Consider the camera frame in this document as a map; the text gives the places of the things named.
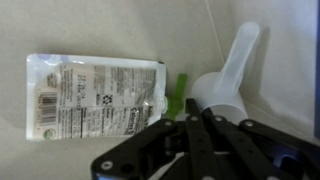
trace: white wall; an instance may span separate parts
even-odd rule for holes
[[[275,119],[313,136],[317,0],[208,0],[227,56],[237,28],[255,21],[262,29],[242,96]]]

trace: scoop handle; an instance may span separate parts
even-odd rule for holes
[[[238,92],[245,64],[259,33],[260,27],[254,22],[246,22],[239,28],[228,59],[217,77],[214,92],[228,96]]]

